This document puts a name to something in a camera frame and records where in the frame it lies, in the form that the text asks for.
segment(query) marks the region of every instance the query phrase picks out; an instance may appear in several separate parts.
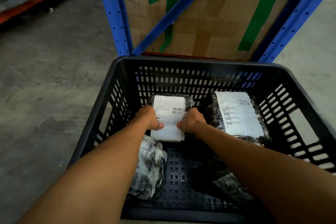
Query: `gray floor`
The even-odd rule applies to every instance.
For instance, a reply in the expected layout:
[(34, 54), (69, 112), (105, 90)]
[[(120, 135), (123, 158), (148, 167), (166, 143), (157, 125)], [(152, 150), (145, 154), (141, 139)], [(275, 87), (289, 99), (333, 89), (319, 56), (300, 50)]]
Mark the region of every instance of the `gray floor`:
[[(67, 0), (0, 35), (0, 216), (13, 223), (64, 171), (117, 57), (101, 0)], [(276, 62), (336, 127), (336, 0)]]

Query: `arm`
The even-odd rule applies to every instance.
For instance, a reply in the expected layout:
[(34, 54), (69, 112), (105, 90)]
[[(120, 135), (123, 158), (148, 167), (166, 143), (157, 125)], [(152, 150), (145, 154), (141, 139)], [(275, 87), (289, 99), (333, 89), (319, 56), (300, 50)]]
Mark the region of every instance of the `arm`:
[(278, 223), (336, 223), (336, 177), (329, 172), (223, 133), (196, 108), (177, 126), (203, 140)]
[(153, 107), (83, 156), (18, 223), (119, 223), (147, 129), (163, 128)]

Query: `finger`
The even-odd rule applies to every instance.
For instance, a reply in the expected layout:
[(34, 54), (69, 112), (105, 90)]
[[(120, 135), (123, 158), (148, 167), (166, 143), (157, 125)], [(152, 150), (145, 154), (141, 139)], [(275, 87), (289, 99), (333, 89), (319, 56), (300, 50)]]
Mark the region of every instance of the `finger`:
[(159, 122), (155, 129), (163, 129), (165, 125), (162, 122)]

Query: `barcode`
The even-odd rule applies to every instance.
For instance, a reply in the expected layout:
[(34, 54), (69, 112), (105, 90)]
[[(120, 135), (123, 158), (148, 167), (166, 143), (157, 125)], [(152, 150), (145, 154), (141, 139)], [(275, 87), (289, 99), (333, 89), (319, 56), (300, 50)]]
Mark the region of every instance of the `barcode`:
[(183, 114), (183, 111), (172, 111), (172, 114)]

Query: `blue shelf rack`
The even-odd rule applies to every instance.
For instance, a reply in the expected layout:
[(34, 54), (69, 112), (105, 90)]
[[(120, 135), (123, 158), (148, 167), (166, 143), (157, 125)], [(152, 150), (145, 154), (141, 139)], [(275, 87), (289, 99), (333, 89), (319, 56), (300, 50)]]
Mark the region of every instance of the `blue shelf rack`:
[[(179, 0), (153, 30), (133, 48), (124, 0), (103, 0), (119, 56), (140, 55), (194, 0)], [(289, 0), (250, 61), (271, 63), (322, 0)]]

